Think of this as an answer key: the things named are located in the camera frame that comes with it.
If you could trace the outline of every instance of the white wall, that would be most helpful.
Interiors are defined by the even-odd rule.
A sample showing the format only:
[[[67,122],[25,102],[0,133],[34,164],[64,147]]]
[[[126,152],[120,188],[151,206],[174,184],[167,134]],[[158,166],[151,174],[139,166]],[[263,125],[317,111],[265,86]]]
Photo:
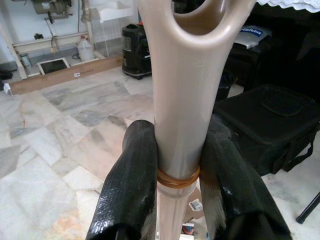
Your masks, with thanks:
[[[44,20],[46,14],[36,14],[31,0],[11,1],[0,0],[0,21],[7,28],[8,33],[14,43],[33,41],[36,33],[42,34],[44,38],[50,38],[51,34]],[[61,36],[78,32],[78,0],[72,0],[72,8],[68,19],[58,19],[54,24],[50,24],[53,35]],[[80,21],[80,32],[86,31],[86,25]],[[0,64],[11,62],[11,57],[7,45],[0,34]]]

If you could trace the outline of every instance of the black chair leg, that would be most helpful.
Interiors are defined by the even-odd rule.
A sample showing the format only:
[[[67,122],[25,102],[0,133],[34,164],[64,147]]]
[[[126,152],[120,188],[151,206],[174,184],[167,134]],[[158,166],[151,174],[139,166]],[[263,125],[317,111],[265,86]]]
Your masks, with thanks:
[[[317,196],[310,202],[310,204],[305,208],[305,210],[295,219],[298,223],[303,224],[310,213],[316,208],[320,203],[320,192]]]

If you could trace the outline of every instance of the white bottle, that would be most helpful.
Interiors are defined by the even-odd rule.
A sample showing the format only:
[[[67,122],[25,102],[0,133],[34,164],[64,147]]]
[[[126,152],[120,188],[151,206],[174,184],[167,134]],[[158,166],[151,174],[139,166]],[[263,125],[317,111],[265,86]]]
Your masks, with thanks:
[[[79,56],[82,62],[95,59],[94,47],[86,39],[86,36],[81,36],[81,40],[78,44]]]

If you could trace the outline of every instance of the marble tile floor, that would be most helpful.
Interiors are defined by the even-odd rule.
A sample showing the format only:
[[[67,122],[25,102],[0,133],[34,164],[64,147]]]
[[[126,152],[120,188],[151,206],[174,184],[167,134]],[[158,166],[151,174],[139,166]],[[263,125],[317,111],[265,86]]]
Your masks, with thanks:
[[[243,91],[233,86],[230,96]],[[121,68],[23,95],[0,92],[0,240],[80,240],[132,121],[153,122],[152,78]],[[289,173],[262,179],[294,240],[320,239],[320,208],[296,216],[320,191],[320,134],[314,153]],[[195,221],[205,232],[204,220]],[[205,239],[204,234],[198,239]]]

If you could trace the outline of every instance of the cardboard piece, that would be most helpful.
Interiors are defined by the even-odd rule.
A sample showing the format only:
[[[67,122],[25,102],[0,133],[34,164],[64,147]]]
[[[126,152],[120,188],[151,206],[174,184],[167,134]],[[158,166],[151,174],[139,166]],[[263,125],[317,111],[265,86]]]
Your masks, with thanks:
[[[186,210],[183,218],[184,223],[187,223],[192,219],[199,219],[205,215],[203,209],[200,211],[194,211],[193,208],[189,205],[189,203],[193,202],[196,199],[199,199],[199,202],[202,204],[201,192],[197,187],[188,198],[188,202],[187,202],[188,204],[186,206]]]
[[[30,77],[26,80],[10,83],[10,89],[13,95],[25,94],[109,69],[117,68],[122,66],[122,63],[122,56],[99,59],[45,75]]]

